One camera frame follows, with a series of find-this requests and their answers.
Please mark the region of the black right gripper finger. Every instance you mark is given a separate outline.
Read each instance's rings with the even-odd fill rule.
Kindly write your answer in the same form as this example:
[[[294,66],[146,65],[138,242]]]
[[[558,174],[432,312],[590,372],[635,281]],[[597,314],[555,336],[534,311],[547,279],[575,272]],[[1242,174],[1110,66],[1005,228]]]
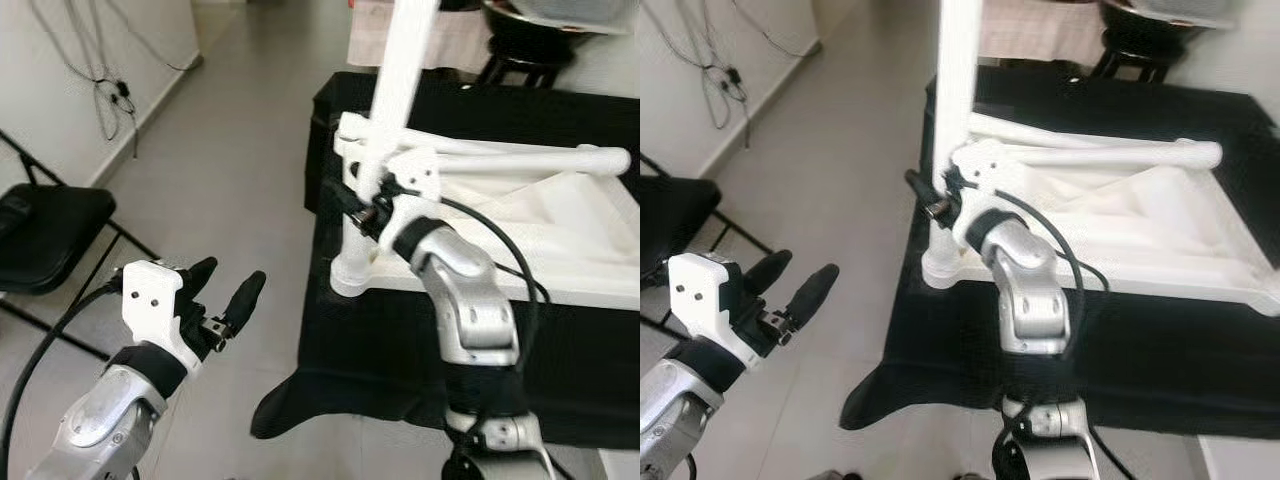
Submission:
[[[934,189],[932,183],[919,170],[905,170],[904,179],[915,195],[920,210],[929,218],[940,218],[947,214],[947,196]]]
[[[334,197],[339,210],[357,227],[366,228],[374,219],[374,206],[365,204],[342,180],[325,179],[324,188]]]

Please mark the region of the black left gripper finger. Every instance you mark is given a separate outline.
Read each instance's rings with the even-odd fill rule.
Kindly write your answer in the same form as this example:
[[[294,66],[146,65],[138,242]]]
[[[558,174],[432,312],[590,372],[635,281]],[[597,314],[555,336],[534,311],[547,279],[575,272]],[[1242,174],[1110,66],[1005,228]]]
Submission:
[[[826,302],[840,273],[840,266],[826,264],[796,289],[785,308],[788,333],[800,332],[813,320],[820,306]]]
[[[237,337],[252,317],[266,279],[265,271],[253,271],[241,283],[221,316],[223,338]]]
[[[764,294],[785,273],[794,259],[791,250],[768,253],[742,275],[742,297]]]
[[[218,259],[209,256],[191,265],[182,271],[182,300],[193,302],[196,296],[206,287],[218,268]]]

